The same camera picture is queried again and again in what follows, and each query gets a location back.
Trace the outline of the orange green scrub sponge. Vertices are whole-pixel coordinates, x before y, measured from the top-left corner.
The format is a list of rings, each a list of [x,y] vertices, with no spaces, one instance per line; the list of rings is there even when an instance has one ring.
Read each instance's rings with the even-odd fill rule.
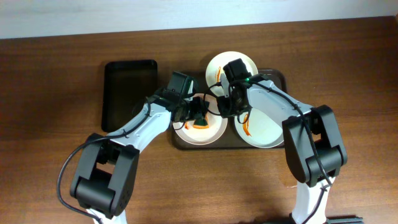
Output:
[[[208,129],[210,127],[207,117],[194,120],[192,127],[195,129]]]

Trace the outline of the white plate top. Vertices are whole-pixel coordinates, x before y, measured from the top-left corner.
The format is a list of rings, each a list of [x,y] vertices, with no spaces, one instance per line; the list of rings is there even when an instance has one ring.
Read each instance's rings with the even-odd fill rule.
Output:
[[[244,75],[238,75],[238,77],[233,78],[233,80],[243,80],[247,78],[247,76],[253,76],[258,74],[256,64],[247,55],[235,51],[223,52],[211,59],[206,68],[205,78],[207,85],[212,86],[215,83],[220,82],[221,76],[226,76],[223,67],[226,66],[229,62],[237,60],[239,58],[243,61],[243,64],[245,65],[248,73],[245,73]]]

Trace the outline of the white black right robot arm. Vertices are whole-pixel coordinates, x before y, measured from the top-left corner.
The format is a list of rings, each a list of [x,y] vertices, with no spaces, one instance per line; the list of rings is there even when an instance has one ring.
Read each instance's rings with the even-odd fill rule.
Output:
[[[331,187],[348,156],[333,110],[301,103],[258,74],[240,80],[222,78],[218,98],[222,116],[257,109],[282,128],[287,165],[297,180],[291,223],[329,223],[325,215]]]

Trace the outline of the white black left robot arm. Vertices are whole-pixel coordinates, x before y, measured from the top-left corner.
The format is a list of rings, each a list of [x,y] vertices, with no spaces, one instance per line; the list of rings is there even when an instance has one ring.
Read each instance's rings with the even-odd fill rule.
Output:
[[[117,131],[105,136],[93,133],[76,148],[81,157],[70,195],[79,208],[67,208],[93,219],[95,223],[125,223],[124,210],[134,188],[140,153],[170,123],[202,119],[208,102],[199,96],[146,98],[141,111]]]

